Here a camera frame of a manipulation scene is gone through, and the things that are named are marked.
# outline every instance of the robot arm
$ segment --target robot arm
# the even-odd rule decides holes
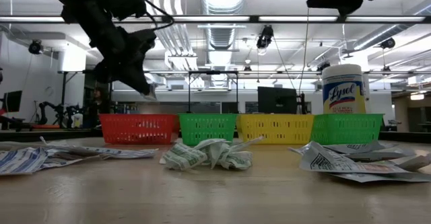
[[[154,47],[154,30],[174,23],[172,16],[155,7],[148,0],[59,0],[64,6],[61,17],[66,23],[77,22],[90,38],[90,46],[97,47],[104,59],[96,65],[94,74],[101,83],[119,80],[142,94],[150,92],[143,74],[142,63],[146,52]],[[123,20],[131,15],[148,15],[146,3],[166,15],[170,23],[155,29],[128,33],[116,27],[112,17]]]

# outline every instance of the person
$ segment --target person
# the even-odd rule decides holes
[[[96,127],[100,124],[99,114],[109,114],[109,99],[103,88],[97,87],[93,92],[93,101],[88,108],[90,127]]]

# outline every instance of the red basket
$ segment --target red basket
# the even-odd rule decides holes
[[[111,144],[169,145],[178,138],[180,124],[172,114],[101,114],[103,138]]]

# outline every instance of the green basket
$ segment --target green basket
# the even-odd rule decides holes
[[[196,146],[206,139],[234,138],[236,114],[179,114],[183,143]]]
[[[311,140],[322,145],[367,144],[378,139],[383,114],[321,114],[314,117]]]

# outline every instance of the lysol logo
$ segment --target lysol logo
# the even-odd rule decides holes
[[[344,102],[355,101],[356,84],[342,83],[329,91],[329,108]]]

